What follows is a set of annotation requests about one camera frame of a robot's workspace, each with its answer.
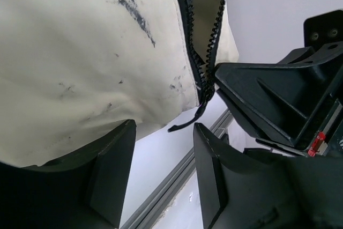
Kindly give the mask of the cream jacket with black zipper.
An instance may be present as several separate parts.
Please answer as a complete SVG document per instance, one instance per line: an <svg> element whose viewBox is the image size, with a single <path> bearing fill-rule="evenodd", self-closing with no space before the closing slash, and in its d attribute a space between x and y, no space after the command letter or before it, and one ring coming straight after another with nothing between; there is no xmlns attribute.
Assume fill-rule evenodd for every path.
<svg viewBox="0 0 343 229"><path fill-rule="evenodd" d="M202 116L236 62L226 0L1 0L1 162L42 166L126 120Z"/></svg>

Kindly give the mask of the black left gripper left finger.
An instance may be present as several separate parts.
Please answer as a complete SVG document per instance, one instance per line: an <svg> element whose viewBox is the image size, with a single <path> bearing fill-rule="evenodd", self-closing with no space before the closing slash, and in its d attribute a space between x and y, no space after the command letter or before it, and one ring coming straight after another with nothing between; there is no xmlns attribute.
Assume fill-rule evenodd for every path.
<svg viewBox="0 0 343 229"><path fill-rule="evenodd" d="M119 228L135 142L127 120L43 166L1 163L1 228Z"/></svg>

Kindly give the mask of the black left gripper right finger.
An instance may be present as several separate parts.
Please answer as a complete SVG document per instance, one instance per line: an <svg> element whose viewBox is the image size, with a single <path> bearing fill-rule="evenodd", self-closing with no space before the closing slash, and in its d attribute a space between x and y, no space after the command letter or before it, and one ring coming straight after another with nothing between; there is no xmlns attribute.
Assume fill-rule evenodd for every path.
<svg viewBox="0 0 343 229"><path fill-rule="evenodd" d="M205 228L342 228L342 160L240 152L193 129Z"/></svg>

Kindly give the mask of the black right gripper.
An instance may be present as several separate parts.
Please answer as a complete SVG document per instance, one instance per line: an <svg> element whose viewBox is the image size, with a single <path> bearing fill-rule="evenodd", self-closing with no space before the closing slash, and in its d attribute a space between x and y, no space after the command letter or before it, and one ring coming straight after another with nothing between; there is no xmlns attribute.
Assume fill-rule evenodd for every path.
<svg viewBox="0 0 343 229"><path fill-rule="evenodd" d="M218 93L257 143L342 158L342 9L308 18L305 48L277 64L223 63Z"/></svg>

